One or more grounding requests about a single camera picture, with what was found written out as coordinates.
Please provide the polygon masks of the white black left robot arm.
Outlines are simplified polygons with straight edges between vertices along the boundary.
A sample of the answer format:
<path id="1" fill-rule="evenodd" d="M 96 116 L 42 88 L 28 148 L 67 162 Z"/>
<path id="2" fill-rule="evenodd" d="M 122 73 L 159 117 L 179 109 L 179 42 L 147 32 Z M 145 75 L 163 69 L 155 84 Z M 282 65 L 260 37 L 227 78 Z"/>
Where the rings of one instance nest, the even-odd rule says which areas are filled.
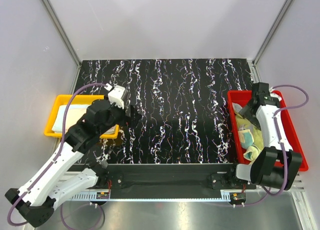
<path id="1" fill-rule="evenodd" d="M 108 90 L 103 98 L 94 99 L 77 122 L 66 128 L 69 108 L 74 99 L 89 87 Z M 59 184 L 67 170 L 81 159 L 101 136 L 115 125 L 125 126 L 134 121 L 125 87 L 91 83 L 78 89 L 66 104 L 62 118 L 61 141 L 46 163 L 20 188 L 10 188 L 5 198 L 11 203 L 7 223 L 14 227 L 30 224 L 37 228 L 53 215 L 58 207 L 75 194 L 91 187 L 103 188 L 108 183 L 107 169 L 101 164 L 86 167 L 75 177 Z"/>

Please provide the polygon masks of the light blue towel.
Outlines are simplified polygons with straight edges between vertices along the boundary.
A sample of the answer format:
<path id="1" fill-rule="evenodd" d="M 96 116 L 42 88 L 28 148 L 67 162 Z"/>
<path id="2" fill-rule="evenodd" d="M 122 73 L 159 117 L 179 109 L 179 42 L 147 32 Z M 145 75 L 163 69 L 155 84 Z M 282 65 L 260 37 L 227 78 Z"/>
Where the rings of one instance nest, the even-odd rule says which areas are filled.
<path id="1" fill-rule="evenodd" d="M 57 111 L 57 116 L 54 120 L 53 126 L 51 130 L 54 133 L 61 134 L 63 131 L 63 118 L 64 113 L 66 110 L 66 105 L 61 105 Z M 77 121 L 86 113 L 87 108 L 89 107 L 88 104 L 71 104 L 66 115 L 65 121 L 65 131 L 67 132 L 68 129 L 77 123 Z M 111 139 L 111 135 L 113 138 L 118 136 L 119 127 L 118 125 L 114 125 L 110 129 L 108 129 L 102 136 L 102 139 Z"/>

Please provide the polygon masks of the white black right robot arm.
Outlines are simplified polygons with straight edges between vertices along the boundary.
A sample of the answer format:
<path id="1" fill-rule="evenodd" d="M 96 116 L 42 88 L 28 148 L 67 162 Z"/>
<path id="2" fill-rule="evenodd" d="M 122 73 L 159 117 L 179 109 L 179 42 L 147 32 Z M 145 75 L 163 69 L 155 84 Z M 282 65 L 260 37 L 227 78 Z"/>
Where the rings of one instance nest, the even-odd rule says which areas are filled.
<path id="1" fill-rule="evenodd" d="M 228 185 L 239 188 L 245 181 L 260 185 L 269 194 L 271 188 L 287 191 L 303 163 L 301 153 L 294 151 L 293 143 L 286 133 L 293 128 L 285 128 L 282 112 L 289 107 L 281 105 L 277 94 L 272 92 L 269 84 L 253 84 L 251 98 L 241 109 L 240 115 L 261 130 L 263 149 L 252 164 L 237 164 L 235 171 L 227 175 Z"/>

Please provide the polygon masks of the grey towel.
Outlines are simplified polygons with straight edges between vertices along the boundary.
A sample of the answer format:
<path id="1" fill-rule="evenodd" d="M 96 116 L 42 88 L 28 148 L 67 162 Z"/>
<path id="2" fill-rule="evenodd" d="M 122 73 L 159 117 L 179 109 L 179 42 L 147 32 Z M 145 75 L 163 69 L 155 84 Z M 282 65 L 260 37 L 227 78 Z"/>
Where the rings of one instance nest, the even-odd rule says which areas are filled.
<path id="1" fill-rule="evenodd" d="M 250 107 L 248 105 L 241 106 L 237 103 L 232 103 L 234 113 L 242 118 L 248 118 L 250 116 Z"/>

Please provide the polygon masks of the pink towel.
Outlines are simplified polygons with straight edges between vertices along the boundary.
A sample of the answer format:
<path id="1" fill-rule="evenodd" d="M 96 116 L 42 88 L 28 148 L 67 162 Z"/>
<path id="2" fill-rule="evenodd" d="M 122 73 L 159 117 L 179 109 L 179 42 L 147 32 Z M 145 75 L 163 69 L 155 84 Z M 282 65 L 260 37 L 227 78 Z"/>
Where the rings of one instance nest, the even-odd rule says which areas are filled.
<path id="1" fill-rule="evenodd" d="M 71 104 L 66 115 L 65 120 L 65 131 L 67 131 L 71 126 L 77 123 L 77 121 L 86 113 L 87 108 L 89 107 L 88 104 Z M 66 105 L 61 105 L 58 108 L 57 115 L 51 131 L 60 137 L 63 132 L 63 119 L 64 113 L 66 110 Z"/>

